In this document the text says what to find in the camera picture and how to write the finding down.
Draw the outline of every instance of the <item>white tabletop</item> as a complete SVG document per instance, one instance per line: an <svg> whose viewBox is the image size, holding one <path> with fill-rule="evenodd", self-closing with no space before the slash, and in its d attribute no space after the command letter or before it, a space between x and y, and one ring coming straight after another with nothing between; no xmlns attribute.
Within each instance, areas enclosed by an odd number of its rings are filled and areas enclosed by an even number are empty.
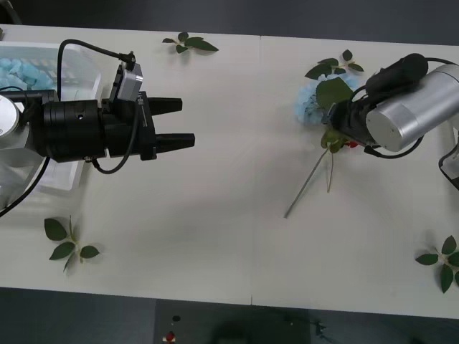
<svg viewBox="0 0 459 344"><path fill-rule="evenodd" d="M350 49L368 77L410 52L459 61L459 47L205 34L218 53L179 56L161 43L172 35L162 32L2 28L8 41L78 38L133 50L142 89L184 101L182 112L154 118L157 131L195 133L197 141L157 161L132 157L112 176L83 176L71 212L82 243L103 254L68 274L47 260L55 244L43 230L45 215L68 215L59 199L42 212L11 212L0 231L0 286L459 317L459 287L444 295L435 270L415 261L429 245L459 239L459 193L437 168L453 144L447 125L397 161L340 152L331 192L322 168L283 219L323 151L323 129L293 116L316 61ZM95 58L106 96L117 62Z"/></svg>

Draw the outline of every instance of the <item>green leaf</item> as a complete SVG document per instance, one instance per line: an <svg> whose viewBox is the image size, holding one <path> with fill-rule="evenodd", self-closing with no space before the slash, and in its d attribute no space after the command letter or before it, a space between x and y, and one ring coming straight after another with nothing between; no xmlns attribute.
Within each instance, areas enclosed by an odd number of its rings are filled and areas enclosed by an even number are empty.
<svg viewBox="0 0 459 344"><path fill-rule="evenodd" d="M438 262L438 255L436 254L423 254L416 258L416 262L422 265L434 265Z"/></svg>
<svg viewBox="0 0 459 344"><path fill-rule="evenodd" d="M331 74L331 67L329 64L318 64L312 70L310 70L308 74L305 75L305 77L317 80L318 77L320 77L322 74L324 74L325 76Z"/></svg>
<svg viewBox="0 0 459 344"><path fill-rule="evenodd" d="M55 248L49 260L57 260L57 259L65 258L66 256L72 253L74 248L75 248L74 243L65 242Z"/></svg>
<svg viewBox="0 0 459 344"><path fill-rule="evenodd" d="M339 139L337 142L332 143L330 145L330 152L332 152L333 154L338 153L339 150L343 148L345 143L346 143L346 140L343 140L343 139Z"/></svg>
<svg viewBox="0 0 459 344"><path fill-rule="evenodd" d="M196 49L204 50L206 52L218 52L218 48L214 47L212 44L209 42L204 41L200 37L192 37L188 38L185 41L185 46L186 47L193 47Z"/></svg>
<svg viewBox="0 0 459 344"><path fill-rule="evenodd" d="M452 254L456 250L456 247L457 247L457 244L453 236L449 236L448 238L446 238L445 242L443 243L442 253Z"/></svg>
<svg viewBox="0 0 459 344"><path fill-rule="evenodd" d="M453 253L448 257L448 263L454 267L459 267L459 252Z"/></svg>
<svg viewBox="0 0 459 344"><path fill-rule="evenodd" d="M340 140L343 140L344 142L347 141L347 139L342 134L340 134L340 132L332 128L328 128L322 136L321 147L327 148L329 144L336 143Z"/></svg>
<svg viewBox="0 0 459 344"><path fill-rule="evenodd" d="M350 64L347 65L347 67L352 68L353 70L356 70L357 72L363 72L364 71L364 69L362 67L360 67L356 63L350 63Z"/></svg>
<svg viewBox="0 0 459 344"><path fill-rule="evenodd" d="M187 51L188 48L187 48L187 47L183 47L183 46L181 46L181 45L177 45L177 46L175 47L175 50L176 50L179 54L181 54L182 52Z"/></svg>
<svg viewBox="0 0 459 344"><path fill-rule="evenodd" d="M348 100L352 95L352 90L340 77L337 77L318 84L316 94L319 106L328 111L334 103Z"/></svg>
<svg viewBox="0 0 459 344"><path fill-rule="evenodd" d="M72 260L72 258L74 257L75 253L72 252L72 254L70 255L69 259L67 259L67 261L65 262L65 265L64 265L64 270L62 272L65 271L65 269L67 269L67 266L68 264L70 263L70 260Z"/></svg>
<svg viewBox="0 0 459 344"><path fill-rule="evenodd" d="M344 68L335 68L335 71L333 72L335 74L345 74L346 73L346 70Z"/></svg>
<svg viewBox="0 0 459 344"><path fill-rule="evenodd" d="M453 270L447 266L443 265L442 271L440 273L440 284L442 285L442 292L445 294L448 289L450 289L451 283L453 283L454 273Z"/></svg>
<svg viewBox="0 0 459 344"><path fill-rule="evenodd" d="M339 65L339 62L337 59L323 59L322 61L319 61L317 63L324 63L332 67L337 67Z"/></svg>
<svg viewBox="0 0 459 344"><path fill-rule="evenodd" d="M192 47L191 45L187 44L187 42L193 43L194 41L202 41L204 38L202 37L190 37L185 41L185 47Z"/></svg>
<svg viewBox="0 0 459 344"><path fill-rule="evenodd" d="M343 53L343 58L344 58L344 61L351 61L351 59L352 59L352 53L351 53L349 50L346 50L346 51Z"/></svg>
<svg viewBox="0 0 459 344"><path fill-rule="evenodd" d="M188 32L180 32L179 33L179 41L180 42L185 42L188 37L189 37Z"/></svg>
<svg viewBox="0 0 459 344"><path fill-rule="evenodd" d="M98 254L99 251L94 246L85 246L81 249L80 257L89 259L97 256Z"/></svg>
<svg viewBox="0 0 459 344"><path fill-rule="evenodd" d="M45 219L44 220L44 231L49 240L60 242L67 238L67 232L63 225L61 225L58 220L55 219Z"/></svg>

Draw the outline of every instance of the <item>robotic arm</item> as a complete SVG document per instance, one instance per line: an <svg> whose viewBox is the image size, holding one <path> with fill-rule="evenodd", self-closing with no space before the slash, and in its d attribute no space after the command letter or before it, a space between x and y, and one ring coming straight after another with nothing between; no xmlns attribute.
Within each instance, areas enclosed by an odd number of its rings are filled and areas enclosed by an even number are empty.
<svg viewBox="0 0 459 344"><path fill-rule="evenodd" d="M122 62L108 99L60 101L62 54L66 44L79 44ZM43 176L49 160L58 163L85 160L101 173L111 174L131 155L142 161L154 160L159 153L194 146L194 134L158 134L152 116L181 111L179 98L147 97L140 92L143 82L141 66L130 54L117 54L93 45L69 39L59 49L57 60L57 92L11 91L0 92L0 167L37 166L42 169L31 186L17 197L18 188L0 185L0 217L27 197ZM104 170L98 158L123 156L112 170Z"/></svg>
<svg viewBox="0 0 459 344"><path fill-rule="evenodd" d="M427 74L428 62L442 62ZM363 90L366 95L352 101ZM421 143L424 134L459 113L459 66L452 62L410 54L370 77L351 99L335 104L326 122L365 147L365 153L380 158L401 158ZM387 156L383 147L404 153ZM456 146L442 157L439 167L459 189L459 154Z"/></svg>

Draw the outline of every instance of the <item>silver cylindrical joint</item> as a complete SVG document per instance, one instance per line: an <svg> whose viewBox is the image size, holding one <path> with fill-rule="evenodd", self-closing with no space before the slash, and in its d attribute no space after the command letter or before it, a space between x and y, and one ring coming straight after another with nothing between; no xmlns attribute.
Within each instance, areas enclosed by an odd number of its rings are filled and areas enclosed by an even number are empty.
<svg viewBox="0 0 459 344"><path fill-rule="evenodd" d="M7 138L19 122L19 111L8 98L0 95L0 139Z"/></svg>
<svg viewBox="0 0 459 344"><path fill-rule="evenodd" d="M373 139L397 152L459 112L459 66L438 67L411 93L379 104L366 116Z"/></svg>

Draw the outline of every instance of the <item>blue hydrangea flower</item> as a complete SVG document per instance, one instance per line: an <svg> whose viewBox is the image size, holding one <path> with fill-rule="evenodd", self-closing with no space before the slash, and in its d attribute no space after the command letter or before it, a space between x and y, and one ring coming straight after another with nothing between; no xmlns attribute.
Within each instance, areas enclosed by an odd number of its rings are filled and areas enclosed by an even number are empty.
<svg viewBox="0 0 459 344"><path fill-rule="evenodd" d="M324 111L319 108L316 99L316 90L318 84L322 81L332 80L340 77L353 91L359 86L359 81L352 75L330 74L329 76L321 75L318 80L311 80L305 87L300 88L295 103L295 115L298 121L304 125L317 125L322 123Z"/></svg>

